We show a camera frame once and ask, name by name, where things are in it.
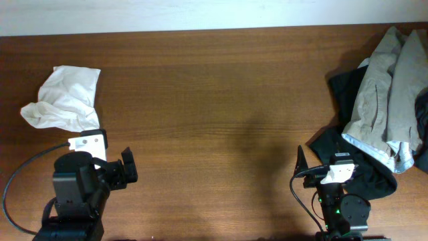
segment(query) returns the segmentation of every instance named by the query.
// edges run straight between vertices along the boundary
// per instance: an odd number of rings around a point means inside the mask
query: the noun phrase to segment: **wooden table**
[[[313,235],[315,223],[288,188],[297,146],[334,120],[326,79],[356,68],[390,26],[2,37],[0,188],[27,158],[78,135],[35,129],[19,115],[52,68],[99,68],[96,110],[108,132],[108,159],[129,146],[139,174],[111,193],[104,240]],[[39,230],[54,196],[53,164],[64,153],[37,160],[12,183],[7,203],[18,224]],[[367,234],[426,240],[428,175],[412,168],[397,181],[396,193],[371,202]],[[309,206],[314,190],[300,182],[296,191]],[[0,240],[32,239],[3,213],[0,232]]]

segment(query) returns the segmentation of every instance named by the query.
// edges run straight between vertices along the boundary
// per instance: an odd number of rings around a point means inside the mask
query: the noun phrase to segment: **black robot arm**
[[[304,177],[304,188],[316,188],[326,231],[322,229],[319,222],[296,195],[295,198],[320,227],[321,232],[316,234],[317,240],[361,241],[363,240],[361,232],[368,230],[367,219],[371,209],[370,203],[357,195],[345,194],[342,187],[343,182],[322,182],[332,167],[340,168],[341,165],[348,167],[349,164],[353,164],[353,160],[348,153],[337,153],[332,156],[329,165],[309,169],[303,149],[301,146],[298,147],[298,160],[292,180],[297,177]]]
[[[101,217],[111,191],[138,179],[129,147],[121,160],[105,162],[84,151],[63,155],[55,162],[52,199],[43,213],[37,241],[98,241],[104,233]],[[50,217],[55,206],[58,216]]]

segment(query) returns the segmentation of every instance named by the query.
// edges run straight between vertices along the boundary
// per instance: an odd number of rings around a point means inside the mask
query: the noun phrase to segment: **clothing pile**
[[[390,28],[359,68],[328,83],[340,108],[337,127],[327,129],[311,150],[323,163],[347,152],[358,165],[348,192],[366,199],[392,194],[393,173],[415,165],[428,173],[428,37]]]

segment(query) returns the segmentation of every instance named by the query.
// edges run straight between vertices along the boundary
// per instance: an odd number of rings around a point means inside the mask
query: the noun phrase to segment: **white tissue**
[[[33,127],[57,127],[81,132],[99,129],[94,109],[96,83],[101,70],[59,66],[40,87],[37,103],[21,109],[21,116]]]

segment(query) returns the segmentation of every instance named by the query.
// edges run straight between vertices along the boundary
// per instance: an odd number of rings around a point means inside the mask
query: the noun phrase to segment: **black cable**
[[[33,156],[32,158],[26,160],[24,163],[22,163],[12,174],[12,176],[9,178],[9,181],[7,181],[7,184],[5,186],[5,189],[3,191],[3,212],[6,215],[7,221],[9,221],[10,224],[12,224],[12,226],[14,226],[16,229],[18,229],[21,232],[25,232],[26,234],[32,234],[32,235],[36,235],[37,232],[31,231],[31,230],[27,230],[25,228],[22,228],[21,226],[19,226],[17,223],[15,223],[11,216],[9,215],[9,213],[7,212],[7,208],[6,208],[6,194],[7,194],[7,190],[9,189],[9,186],[13,180],[13,178],[24,168],[26,167],[28,164],[30,164],[31,162],[33,162],[34,160],[36,160],[37,158],[41,157],[42,155],[45,155],[46,153],[49,153],[53,150],[59,149],[61,147],[67,147],[70,146],[69,143],[62,143],[61,145],[57,145],[55,147],[51,147],[48,150],[42,151],[41,153]]]
[[[324,221],[324,218],[321,218],[316,212],[315,212],[315,208],[314,208],[314,200],[315,200],[315,196],[316,194],[318,194],[318,191],[314,192],[314,195],[312,196],[312,201],[311,201],[311,206],[312,206],[312,211],[314,212],[314,214],[321,219],[322,221]]]
[[[319,227],[319,229],[320,229],[320,231],[321,231],[321,235],[322,235],[322,237],[324,238],[324,240],[327,240],[326,239],[326,235],[325,235],[325,233],[324,233],[324,230],[322,229],[322,226],[321,226],[321,224],[319,223],[319,221],[314,217],[314,215],[312,215],[311,214],[311,212],[308,210],[308,208],[306,208],[306,206],[302,203],[302,201],[300,200],[300,198],[297,196],[297,194],[294,192],[294,189],[293,189],[293,180],[296,178],[296,177],[301,177],[301,176],[303,176],[303,175],[306,175],[306,174],[308,174],[308,173],[310,173],[311,171],[315,171],[315,170],[318,170],[318,169],[324,169],[325,167],[324,166],[318,166],[318,167],[311,167],[311,168],[309,168],[309,169],[307,169],[307,170],[305,170],[305,171],[301,171],[301,172],[299,172],[299,173],[297,173],[297,174],[295,174],[292,178],[291,178],[291,180],[290,180],[290,191],[291,191],[291,193],[293,194],[293,196],[294,196],[294,198],[297,200],[297,202],[301,205],[301,207],[309,214],[309,216],[315,221],[315,223],[316,223],[316,225]]]

